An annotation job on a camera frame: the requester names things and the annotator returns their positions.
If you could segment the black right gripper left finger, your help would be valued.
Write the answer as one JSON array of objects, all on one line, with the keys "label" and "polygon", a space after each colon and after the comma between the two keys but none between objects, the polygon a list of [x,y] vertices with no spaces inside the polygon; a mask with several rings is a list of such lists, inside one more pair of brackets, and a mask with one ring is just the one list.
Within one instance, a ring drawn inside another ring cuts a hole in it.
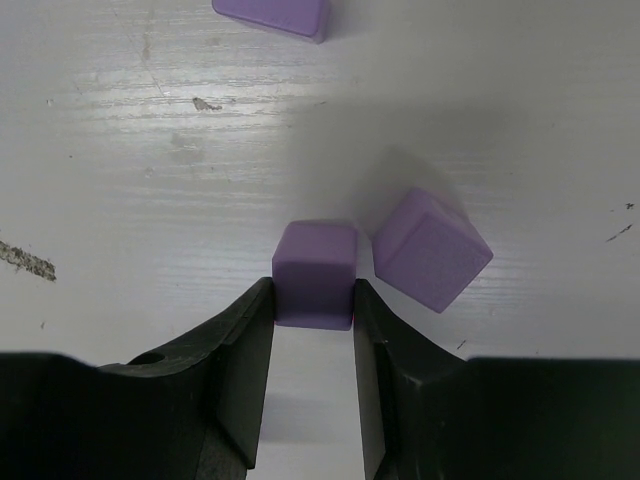
[{"label": "black right gripper left finger", "polygon": [[254,468],[274,332],[270,278],[126,364],[1,356],[5,479],[243,479]]}]

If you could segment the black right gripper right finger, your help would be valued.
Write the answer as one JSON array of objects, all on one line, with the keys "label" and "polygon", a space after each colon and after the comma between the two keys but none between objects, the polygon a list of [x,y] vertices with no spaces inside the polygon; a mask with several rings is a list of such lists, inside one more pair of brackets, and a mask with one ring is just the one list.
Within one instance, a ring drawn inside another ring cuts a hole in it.
[{"label": "black right gripper right finger", "polygon": [[354,353],[369,479],[635,479],[635,360],[464,360],[358,280]]}]

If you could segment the purple wood block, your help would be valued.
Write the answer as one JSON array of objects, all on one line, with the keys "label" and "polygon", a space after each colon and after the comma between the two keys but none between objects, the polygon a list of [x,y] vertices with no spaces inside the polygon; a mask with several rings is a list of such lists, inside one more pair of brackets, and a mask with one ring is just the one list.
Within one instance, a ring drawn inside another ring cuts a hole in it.
[{"label": "purple wood block", "polygon": [[411,189],[372,238],[377,278],[436,313],[444,312],[493,259],[464,215]]},{"label": "purple wood block", "polygon": [[349,223],[294,221],[272,257],[275,323],[283,327],[351,329],[358,232]]},{"label": "purple wood block", "polygon": [[327,0],[213,0],[218,14],[237,21],[321,43],[326,38]]}]

